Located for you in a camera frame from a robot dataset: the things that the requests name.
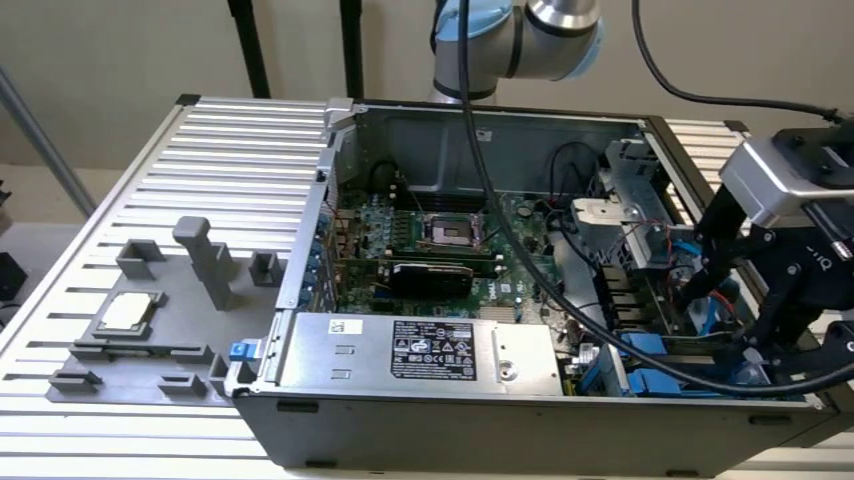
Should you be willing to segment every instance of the power supply label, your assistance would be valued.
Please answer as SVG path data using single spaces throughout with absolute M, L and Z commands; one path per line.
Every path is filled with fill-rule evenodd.
M 391 374 L 417 380 L 478 380 L 470 323 L 395 321 Z

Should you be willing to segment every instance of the power cable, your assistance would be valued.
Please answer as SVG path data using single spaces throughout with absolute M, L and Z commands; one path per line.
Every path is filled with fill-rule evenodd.
M 674 86 L 673 83 L 665 77 L 656 60 L 653 60 L 653 54 L 650 53 L 650 47 L 646 43 L 646 36 L 644 35 L 644 25 L 641 22 L 641 0 L 632 0 L 632 24 L 636 31 L 636 40 L 638 41 L 638 49 L 641 50 L 641 56 L 646 63 L 650 73 L 656 77 L 656 81 L 668 92 L 680 97 L 682 100 L 688 100 L 694 103 L 705 103 L 708 105 L 730 105 L 734 107 L 758 107 L 773 108 L 777 110 L 789 110 L 793 112 L 808 113 L 810 115 L 818 115 L 825 120 L 833 123 L 842 123 L 845 116 L 841 115 L 838 108 L 825 108 L 808 103 L 796 103 L 782 100 L 766 100 L 758 98 L 733 98 L 733 97 L 713 97 L 709 95 L 698 95 L 696 93 L 686 92 Z

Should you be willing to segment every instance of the beige wall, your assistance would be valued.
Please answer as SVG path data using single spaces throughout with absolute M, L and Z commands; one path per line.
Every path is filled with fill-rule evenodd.
M 255 3 L 274 95 L 343 95 L 338 1 Z M 369 97 L 426 97 L 433 3 L 365 0 Z M 741 119 L 758 132 L 816 123 L 670 97 L 638 55 L 629 0 L 602 5 L 609 34 L 589 74 L 570 82 L 504 82 L 501 104 Z M 854 109 L 850 0 L 645 0 L 644 6 L 654 55 L 682 88 Z M 0 63 L 75 166 L 123 168 L 179 93 L 250 94 L 226 0 L 0 0 Z M 38 161 L 0 112 L 0 162 Z

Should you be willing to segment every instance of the sticker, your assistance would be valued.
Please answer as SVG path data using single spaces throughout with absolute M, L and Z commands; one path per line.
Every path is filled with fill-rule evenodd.
M 362 335 L 362 320 L 330 320 L 330 335 Z
M 472 323 L 395 321 L 391 374 L 415 380 L 478 380 Z

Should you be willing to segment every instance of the metal pole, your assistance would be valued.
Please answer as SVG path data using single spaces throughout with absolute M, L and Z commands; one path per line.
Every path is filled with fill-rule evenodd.
M 267 69 L 265 68 L 262 42 L 258 39 L 253 0 L 229 0 L 229 10 L 238 27 L 241 50 L 243 51 L 246 73 L 250 76 L 250 85 L 253 86 L 253 96 L 255 98 L 273 98 L 270 96 Z
M 362 72 L 362 0 L 339 0 L 347 96 L 365 98 Z
M 6 109 L 12 114 L 15 123 L 18 123 L 18 127 L 24 132 L 30 143 L 39 152 L 42 160 L 51 169 L 51 172 L 54 172 L 54 176 L 57 177 L 57 180 L 59 180 L 59 184 L 66 189 L 66 193 L 69 193 L 69 196 L 75 202 L 75 205 L 78 205 L 83 214 L 90 217 L 93 212 L 95 212 L 95 201 L 93 200 L 90 192 L 83 186 L 78 175 L 66 163 L 63 156 L 57 151 L 57 148 L 54 148 L 54 144 L 51 143 L 45 130 L 42 130 L 39 122 L 36 122 L 36 118 L 32 116 L 32 113 L 30 113 L 24 99 L 15 90 L 15 86 L 6 74 L 3 66 L 0 66 L 0 101 L 6 106 Z

